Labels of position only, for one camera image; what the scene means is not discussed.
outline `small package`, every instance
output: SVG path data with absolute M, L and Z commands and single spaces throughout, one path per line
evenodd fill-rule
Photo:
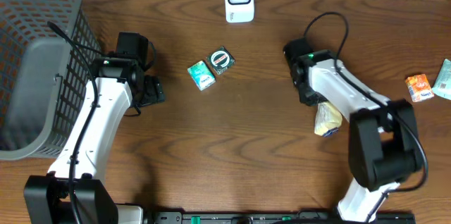
M 235 59 L 228 53 L 224 46 L 213 52 L 206 60 L 218 75 L 224 73 L 229 67 L 235 64 Z
M 205 62 L 199 61 L 192 67 L 188 68 L 188 73 L 191 78 L 196 82 L 197 87 L 202 91 L 207 87 L 210 87 L 215 83 L 213 73 L 210 72 Z
M 424 101 L 434 97 L 426 75 L 415 75 L 406 79 L 412 101 Z
M 445 59 L 432 88 L 434 94 L 451 100 L 451 61 Z
M 343 118 L 341 113 L 330 102 L 318 104 L 315 118 L 315 134 L 323 137 L 331 136 L 338 131 Z

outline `gray plastic basket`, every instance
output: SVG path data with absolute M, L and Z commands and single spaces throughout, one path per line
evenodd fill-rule
M 82 0 L 0 0 L 0 159 L 57 157 L 85 95 L 87 71 L 56 23 L 75 41 L 100 49 Z M 82 49 L 88 62 L 95 53 Z

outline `wood grain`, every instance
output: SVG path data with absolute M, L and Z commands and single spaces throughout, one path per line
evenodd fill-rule
M 116 202 L 186 211 L 297 211 L 329 208 L 352 178 L 347 123 L 329 138 L 313 133 L 316 109 L 299 103 L 283 46 L 324 11 L 344 13 L 348 69 L 391 99 L 409 99 L 407 75 L 434 82 L 451 42 L 451 0 L 255 0 L 251 23 L 227 24 L 223 0 L 83 0 L 105 51 L 118 32 L 148 37 L 152 70 L 165 103 L 123 118 L 109 159 L 106 188 Z M 336 49 L 343 26 L 325 18 L 309 33 L 317 49 Z M 200 92 L 187 68 L 225 46 L 237 63 Z M 413 211 L 417 223 L 451 219 L 451 102 L 414 104 L 430 162 L 425 188 L 392 195 L 385 210 Z M 52 160 L 0 162 L 0 223 L 28 223 L 23 186 Z M 405 185 L 416 182 L 412 176 Z

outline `orange snack package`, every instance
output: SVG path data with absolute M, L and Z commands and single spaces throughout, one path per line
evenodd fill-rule
M 415 75 L 406 79 L 412 101 L 424 101 L 434 97 L 426 75 Z

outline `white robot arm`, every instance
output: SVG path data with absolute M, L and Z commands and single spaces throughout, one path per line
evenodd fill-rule
M 329 50 L 313 52 L 305 38 L 293 40 L 284 47 L 299 100 L 314 106 L 331 102 L 350 122 L 349 162 L 354 179 L 344 199 L 337 206 L 343 220 L 373 221 L 385 200 L 385 193 L 393 191 L 407 177 L 421 169 L 419 152 L 409 135 L 393 121 L 389 106 L 407 118 L 416 132 L 413 108 L 407 101 L 391 102 L 360 82 L 343 65 L 335 63 Z M 337 73 L 335 66 L 354 85 L 369 93 L 379 104 L 366 98 Z M 382 144 L 379 133 L 394 132 L 390 143 Z
M 74 177 L 80 179 L 83 174 L 89 174 L 93 179 L 105 183 L 106 162 L 111 145 L 116 136 L 119 122 L 132 104 L 132 92 L 127 82 L 121 83 L 115 78 L 98 77 L 96 83 L 99 92 L 99 104 L 80 146 Z M 89 81 L 86 84 L 86 95 L 82 109 L 70 137 L 64 146 L 64 150 L 48 171 L 57 178 L 69 178 L 70 156 L 91 109 L 93 98 L 94 91 Z

